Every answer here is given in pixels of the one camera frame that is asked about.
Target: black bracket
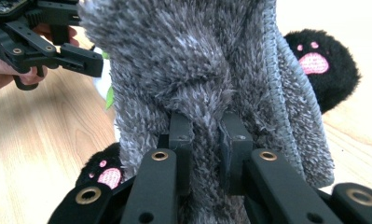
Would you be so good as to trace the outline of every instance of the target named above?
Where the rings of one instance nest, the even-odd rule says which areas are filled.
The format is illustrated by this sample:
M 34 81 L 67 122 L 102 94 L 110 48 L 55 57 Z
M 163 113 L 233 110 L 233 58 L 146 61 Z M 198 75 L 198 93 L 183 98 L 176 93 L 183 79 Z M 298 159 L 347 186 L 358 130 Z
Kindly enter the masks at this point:
M 311 188 L 282 154 L 255 148 L 234 114 L 225 114 L 220 132 L 222 187 L 227 194 L 244 195 L 252 223 L 372 224 L 372 189 L 346 183 L 328 195 Z M 49 223 L 177 223 L 179 198 L 189 192 L 189 172 L 181 171 L 179 164 L 189 167 L 190 136 L 186 118 L 173 114 L 169 135 L 162 135 L 158 149 L 145 154 L 136 177 L 114 190 L 97 183 L 74 188 Z M 169 139 L 173 148 L 165 147 Z M 76 195 L 87 203 L 78 202 Z

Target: mounting hole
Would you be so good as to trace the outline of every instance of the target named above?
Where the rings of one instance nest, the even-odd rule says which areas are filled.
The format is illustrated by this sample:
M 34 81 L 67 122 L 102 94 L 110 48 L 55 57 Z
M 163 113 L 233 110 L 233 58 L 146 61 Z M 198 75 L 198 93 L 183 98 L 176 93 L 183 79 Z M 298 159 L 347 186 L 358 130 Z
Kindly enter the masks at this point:
M 266 161 L 276 161 L 278 159 L 278 156 L 268 151 L 263 151 L 259 155 L 263 160 Z
M 97 187 L 84 188 L 76 195 L 76 202 L 78 204 L 90 204 L 94 203 L 101 197 L 101 190 Z
M 315 213 L 307 213 L 307 218 L 312 223 L 324 223 L 323 218 Z
M 346 194 L 355 202 L 372 207 L 372 195 L 370 195 L 369 193 L 361 189 L 348 189 L 346 190 Z
M 150 223 L 154 220 L 154 216 L 151 213 L 142 213 L 139 216 L 139 222 L 140 223 Z
M 159 151 L 154 153 L 151 157 L 154 161 L 165 161 L 166 159 L 168 159 L 169 155 L 166 152 Z
M 21 49 L 13 49 L 13 53 L 20 54 L 22 53 Z

